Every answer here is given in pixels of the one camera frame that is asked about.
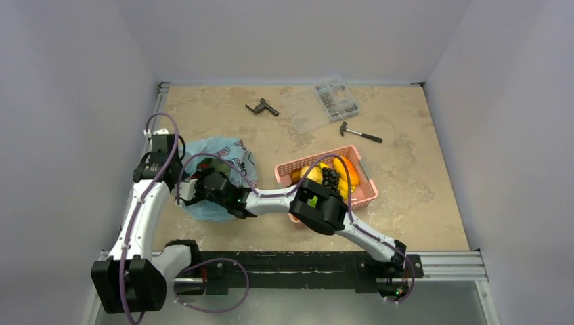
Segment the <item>pink plastic basket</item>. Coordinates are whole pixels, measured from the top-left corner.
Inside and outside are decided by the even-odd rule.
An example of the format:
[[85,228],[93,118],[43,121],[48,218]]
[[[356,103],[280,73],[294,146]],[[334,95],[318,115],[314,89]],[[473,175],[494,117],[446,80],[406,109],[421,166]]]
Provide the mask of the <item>pink plastic basket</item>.
[[378,189],[376,188],[374,180],[366,173],[362,156],[357,148],[352,145],[343,146],[276,165],[274,173],[277,183],[281,188],[291,186],[292,180],[290,175],[294,170],[300,169],[304,166],[309,166],[311,163],[314,163],[320,157],[327,154],[336,154],[350,160],[359,176],[360,183],[358,186],[355,186],[355,191],[351,195],[353,210],[366,207],[371,201],[378,197]]

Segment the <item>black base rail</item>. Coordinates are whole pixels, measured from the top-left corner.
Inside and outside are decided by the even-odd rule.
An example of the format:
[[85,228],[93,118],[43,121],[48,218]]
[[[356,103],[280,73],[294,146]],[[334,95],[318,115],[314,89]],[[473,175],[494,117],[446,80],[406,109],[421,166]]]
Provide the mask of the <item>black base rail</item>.
[[206,251],[207,264],[174,279],[178,295],[226,295],[231,289],[354,290],[383,297],[404,297],[424,277],[419,255],[401,267],[377,262],[366,252]]

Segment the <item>brown kiwi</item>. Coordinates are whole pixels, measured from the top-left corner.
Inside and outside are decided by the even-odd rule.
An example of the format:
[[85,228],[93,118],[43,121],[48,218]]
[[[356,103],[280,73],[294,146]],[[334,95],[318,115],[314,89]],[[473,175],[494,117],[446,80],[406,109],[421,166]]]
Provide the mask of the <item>brown kiwi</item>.
[[292,183],[298,183],[301,179],[301,168],[295,169],[290,173],[290,180]]

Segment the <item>black metal pipe fitting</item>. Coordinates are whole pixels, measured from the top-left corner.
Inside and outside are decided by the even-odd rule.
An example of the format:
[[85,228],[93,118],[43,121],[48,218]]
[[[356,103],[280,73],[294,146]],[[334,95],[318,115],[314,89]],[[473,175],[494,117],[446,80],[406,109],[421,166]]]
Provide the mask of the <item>black metal pipe fitting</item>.
[[263,97],[259,100],[259,104],[257,104],[254,108],[250,107],[247,104],[245,104],[245,107],[253,114],[260,114],[264,111],[268,111],[275,117],[279,115],[279,112],[275,108],[273,108],[270,104],[268,104]]

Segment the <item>small black hammer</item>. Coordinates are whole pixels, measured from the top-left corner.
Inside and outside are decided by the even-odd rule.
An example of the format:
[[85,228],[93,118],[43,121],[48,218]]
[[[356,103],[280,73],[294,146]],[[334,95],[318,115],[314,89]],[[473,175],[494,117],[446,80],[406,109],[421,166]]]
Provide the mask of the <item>small black hammer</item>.
[[350,134],[353,134],[353,135],[357,135],[357,136],[360,136],[360,137],[369,139],[369,140],[371,140],[371,141],[373,141],[373,142],[377,142],[377,143],[382,143],[382,142],[383,142],[383,139],[380,138],[380,137],[376,137],[376,136],[373,136],[373,135],[370,135],[370,134],[367,134],[367,133],[362,133],[362,132],[358,132],[358,131],[349,129],[348,126],[347,126],[347,121],[343,121],[343,122],[341,123],[341,125],[340,125],[340,127],[339,127],[339,132],[340,132],[340,136],[341,136],[341,137],[344,137],[344,136],[345,136],[345,133],[350,133]]

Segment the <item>orange yellow mango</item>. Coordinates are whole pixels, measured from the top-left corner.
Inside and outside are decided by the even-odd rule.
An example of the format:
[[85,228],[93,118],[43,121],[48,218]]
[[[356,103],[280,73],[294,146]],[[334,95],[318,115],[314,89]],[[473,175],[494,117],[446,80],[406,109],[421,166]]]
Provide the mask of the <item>orange yellow mango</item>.
[[355,169],[353,163],[345,157],[341,159],[335,158],[333,160],[333,166],[340,177],[352,186],[358,186],[360,184],[360,177]]

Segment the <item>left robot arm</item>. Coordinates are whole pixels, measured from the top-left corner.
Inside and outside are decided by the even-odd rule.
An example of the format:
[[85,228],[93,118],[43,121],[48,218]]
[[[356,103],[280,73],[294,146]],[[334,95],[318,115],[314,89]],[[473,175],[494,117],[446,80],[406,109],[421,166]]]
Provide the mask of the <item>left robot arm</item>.
[[108,314],[159,311],[174,278],[180,272],[195,276],[202,267],[193,240],[172,240],[159,255],[152,253],[160,215],[183,166],[177,149],[182,138],[166,129],[148,131],[146,137],[151,148],[133,172],[131,201],[118,239],[107,257],[91,268]]

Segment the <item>light blue plastic bag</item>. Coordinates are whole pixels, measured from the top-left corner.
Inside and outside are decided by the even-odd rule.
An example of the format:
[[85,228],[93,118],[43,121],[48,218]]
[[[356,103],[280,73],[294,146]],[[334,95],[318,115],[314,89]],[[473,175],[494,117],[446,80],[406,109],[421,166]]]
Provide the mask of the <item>light blue plastic bag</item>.
[[[179,153],[183,154],[184,160],[200,152],[219,156],[230,162],[237,169],[233,170],[216,158],[201,156],[195,158],[187,165],[185,170],[188,175],[192,175],[197,170],[199,163],[206,161],[215,163],[215,167],[224,172],[234,185],[242,185],[246,188],[257,185],[258,177],[255,167],[255,156],[247,149],[241,139],[234,137],[210,137],[187,142],[179,147]],[[183,210],[189,213],[196,221],[223,223],[235,219],[225,208],[206,200],[191,206],[185,206]]]

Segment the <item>yellow banana bunch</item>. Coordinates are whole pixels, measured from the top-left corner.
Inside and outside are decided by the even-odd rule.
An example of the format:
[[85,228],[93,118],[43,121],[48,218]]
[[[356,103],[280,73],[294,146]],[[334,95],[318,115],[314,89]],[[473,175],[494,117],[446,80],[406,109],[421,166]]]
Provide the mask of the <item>yellow banana bunch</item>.
[[[319,167],[320,167],[320,169],[322,169],[322,167],[329,167],[329,168],[331,168],[329,165],[327,165],[327,164],[324,163],[324,162],[320,162],[320,163],[319,163]],[[353,193],[354,190],[355,190],[355,187],[354,187],[354,186],[351,186],[351,187],[349,188],[349,184],[348,184],[347,182],[345,182],[342,178],[340,178],[339,188],[338,188],[338,191],[337,191],[336,193],[337,193],[337,194],[340,194],[340,195],[342,196],[343,200],[348,199],[349,194],[350,194],[350,193]]]

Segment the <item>black grape bunch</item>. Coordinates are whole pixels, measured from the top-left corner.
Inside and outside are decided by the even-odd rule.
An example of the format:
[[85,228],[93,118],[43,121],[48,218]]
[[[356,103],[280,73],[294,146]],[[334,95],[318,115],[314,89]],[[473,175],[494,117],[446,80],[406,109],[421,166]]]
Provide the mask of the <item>black grape bunch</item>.
[[340,173],[329,167],[322,167],[322,185],[337,192],[340,182]]

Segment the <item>clear plastic screw box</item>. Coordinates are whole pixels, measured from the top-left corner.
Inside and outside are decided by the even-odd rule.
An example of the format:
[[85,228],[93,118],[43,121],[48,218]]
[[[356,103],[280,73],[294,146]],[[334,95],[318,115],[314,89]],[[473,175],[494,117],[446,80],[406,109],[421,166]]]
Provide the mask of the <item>clear plastic screw box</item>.
[[283,105],[297,134],[360,114],[360,105],[339,76],[321,78],[286,95]]

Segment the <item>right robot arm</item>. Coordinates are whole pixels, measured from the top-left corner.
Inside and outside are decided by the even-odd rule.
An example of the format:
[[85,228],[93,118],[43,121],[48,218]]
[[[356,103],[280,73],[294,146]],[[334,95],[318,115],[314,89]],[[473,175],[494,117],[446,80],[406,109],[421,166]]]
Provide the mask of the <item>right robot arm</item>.
[[288,188],[262,190],[234,184],[222,172],[212,171],[190,180],[180,202],[190,207],[209,202],[239,218],[289,213],[310,230],[338,235],[366,251],[384,273],[395,276],[407,265],[406,246],[364,223],[340,194],[310,179]]

